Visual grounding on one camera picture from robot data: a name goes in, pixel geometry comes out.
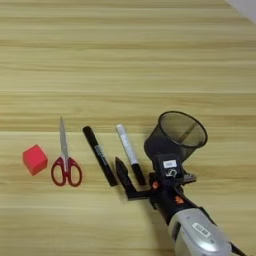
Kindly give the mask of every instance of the wooden table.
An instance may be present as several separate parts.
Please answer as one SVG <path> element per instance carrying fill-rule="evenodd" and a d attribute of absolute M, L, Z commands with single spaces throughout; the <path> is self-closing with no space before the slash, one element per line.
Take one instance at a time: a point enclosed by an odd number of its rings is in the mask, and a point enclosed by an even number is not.
<path fill-rule="evenodd" d="M 224 1 L 0 0 L 0 60 L 0 255 L 174 255 L 159 212 L 108 186 L 81 132 L 128 164 L 123 123 L 149 173 L 143 143 L 166 110 L 209 133 L 186 194 L 256 254 L 256 26 Z M 76 189 L 50 178 L 60 116 L 86 175 Z M 49 166 L 32 177 L 34 144 Z"/>

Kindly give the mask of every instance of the red block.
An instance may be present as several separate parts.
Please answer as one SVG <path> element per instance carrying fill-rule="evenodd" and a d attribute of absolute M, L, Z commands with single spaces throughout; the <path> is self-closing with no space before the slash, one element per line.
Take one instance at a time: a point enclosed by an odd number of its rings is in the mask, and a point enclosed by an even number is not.
<path fill-rule="evenodd" d="M 23 162 L 34 176 L 47 167 L 48 158 L 42 149 L 35 145 L 23 152 Z"/>

